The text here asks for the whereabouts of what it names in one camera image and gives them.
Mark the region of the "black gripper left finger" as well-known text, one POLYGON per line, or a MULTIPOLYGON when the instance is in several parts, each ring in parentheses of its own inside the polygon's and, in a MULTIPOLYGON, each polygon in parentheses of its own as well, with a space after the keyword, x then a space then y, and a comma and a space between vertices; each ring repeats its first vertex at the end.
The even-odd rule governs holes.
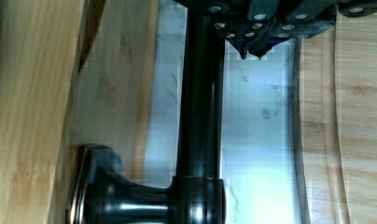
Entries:
POLYGON ((272 47, 281 0, 175 0, 207 16, 216 33, 230 42, 242 59, 249 53, 261 59, 272 47))

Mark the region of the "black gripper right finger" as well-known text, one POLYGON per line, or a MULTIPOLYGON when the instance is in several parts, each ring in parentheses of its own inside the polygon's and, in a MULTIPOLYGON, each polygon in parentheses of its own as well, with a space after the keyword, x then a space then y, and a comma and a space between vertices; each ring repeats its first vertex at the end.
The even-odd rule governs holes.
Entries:
POLYGON ((261 58, 291 38, 319 35, 335 26, 337 13, 348 18, 375 14, 377 0, 249 0, 246 17, 256 39, 246 50, 261 58))

